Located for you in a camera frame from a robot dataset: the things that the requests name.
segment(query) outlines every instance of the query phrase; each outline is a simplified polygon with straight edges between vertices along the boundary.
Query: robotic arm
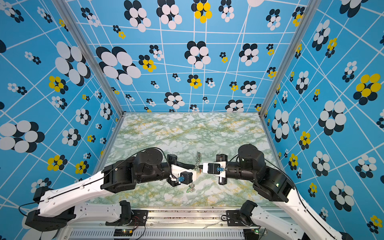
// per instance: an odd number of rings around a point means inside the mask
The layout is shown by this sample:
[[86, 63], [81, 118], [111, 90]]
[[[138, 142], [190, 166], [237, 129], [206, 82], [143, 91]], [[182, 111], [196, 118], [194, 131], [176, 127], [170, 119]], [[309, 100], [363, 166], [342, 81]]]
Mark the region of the robotic arm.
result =
[[167, 162], [162, 162], [162, 159], [159, 150], [149, 148], [67, 187], [56, 190], [48, 186], [40, 187], [33, 198], [39, 203], [38, 209], [28, 213], [25, 224], [42, 232], [57, 230], [78, 221], [103, 220], [106, 225], [127, 225], [133, 218], [129, 202], [106, 205], [85, 201], [132, 190], [136, 184], [144, 182], [166, 179], [175, 187], [196, 180], [194, 165], [178, 162], [173, 154], [167, 155]]
[[263, 226], [287, 240], [353, 240], [349, 234], [325, 222], [301, 197], [293, 181], [282, 171], [267, 166], [264, 154], [251, 144], [238, 149], [238, 162], [228, 162], [227, 155], [219, 154], [215, 163], [204, 163], [199, 168], [204, 173], [217, 175], [220, 185], [227, 184], [228, 178], [253, 182], [253, 189], [297, 223], [269, 214], [247, 200], [240, 209], [240, 219], [246, 225]]

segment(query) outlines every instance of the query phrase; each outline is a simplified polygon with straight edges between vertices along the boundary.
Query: green and white marble surface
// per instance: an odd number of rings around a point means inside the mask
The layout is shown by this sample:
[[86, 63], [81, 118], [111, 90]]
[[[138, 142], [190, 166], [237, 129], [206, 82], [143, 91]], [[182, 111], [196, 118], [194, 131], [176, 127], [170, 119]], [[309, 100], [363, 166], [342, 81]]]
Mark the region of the green and white marble surface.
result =
[[[188, 164], [195, 164], [197, 152], [201, 153], [201, 162], [215, 162], [216, 154], [224, 153], [231, 159], [241, 145], [249, 143], [276, 163], [257, 113], [129, 113], [106, 165], [147, 147], [176, 154], [178, 161]], [[240, 207], [252, 200], [261, 206], [274, 206], [258, 195], [249, 181], [228, 179], [227, 185], [219, 185], [217, 176], [198, 173], [194, 185], [195, 191], [190, 192], [188, 185], [171, 187], [166, 180], [143, 183], [134, 190], [92, 202], [114, 204], [127, 200], [132, 207]]]

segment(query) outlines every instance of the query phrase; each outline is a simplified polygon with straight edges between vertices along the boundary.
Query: blue wall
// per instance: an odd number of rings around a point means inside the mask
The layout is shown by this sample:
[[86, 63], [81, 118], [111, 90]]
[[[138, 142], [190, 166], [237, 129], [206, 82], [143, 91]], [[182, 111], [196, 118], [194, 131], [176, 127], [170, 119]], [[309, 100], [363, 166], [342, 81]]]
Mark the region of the blue wall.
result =
[[384, 234], [384, 5], [349, 2], [360, 3], [321, 1], [265, 121], [305, 200], [335, 229], [378, 240]]
[[[255, 112], [308, 0], [221, 2], [67, 3], [125, 111]], [[119, 48], [123, 62], [108, 55]]]
[[118, 116], [104, 118], [110, 101], [50, 1], [0, 0], [0, 10], [0, 239], [52, 239], [17, 207], [40, 186], [92, 175]]

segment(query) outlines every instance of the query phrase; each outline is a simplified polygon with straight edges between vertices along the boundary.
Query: blue patterned backdrop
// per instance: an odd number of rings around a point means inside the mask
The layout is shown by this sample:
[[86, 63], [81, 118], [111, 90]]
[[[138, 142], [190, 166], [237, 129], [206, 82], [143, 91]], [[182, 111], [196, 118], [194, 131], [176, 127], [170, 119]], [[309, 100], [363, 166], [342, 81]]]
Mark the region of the blue patterned backdrop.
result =
[[0, 239], [50, 240], [17, 208], [91, 176], [119, 116], [51, 1], [0, 10]]
[[67, 3], [125, 111], [255, 112], [308, 0]]
[[354, 239], [383, 239], [384, 4], [322, 0], [262, 117], [305, 200]]

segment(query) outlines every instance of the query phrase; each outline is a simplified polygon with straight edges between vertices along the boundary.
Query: marble-patterned tabletop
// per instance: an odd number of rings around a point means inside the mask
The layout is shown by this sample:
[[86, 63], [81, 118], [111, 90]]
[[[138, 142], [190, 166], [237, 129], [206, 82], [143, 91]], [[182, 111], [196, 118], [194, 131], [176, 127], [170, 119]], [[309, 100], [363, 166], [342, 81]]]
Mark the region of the marble-patterned tabletop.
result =
[[[106, 165], [148, 147], [159, 147], [187, 164], [195, 164], [198, 152], [201, 162], [215, 162], [216, 154], [231, 159], [241, 145], [249, 143], [276, 163], [257, 113], [129, 113]], [[252, 200], [261, 206], [274, 206], [258, 195], [249, 181], [228, 179], [226, 185], [219, 185], [217, 176], [198, 172], [193, 184], [193, 192], [188, 185], [171, 187], [166, 180], [137, 184], [134, 190], [92, 202], [114, 204], [127, 200], [132, 207], [240, 207]]]

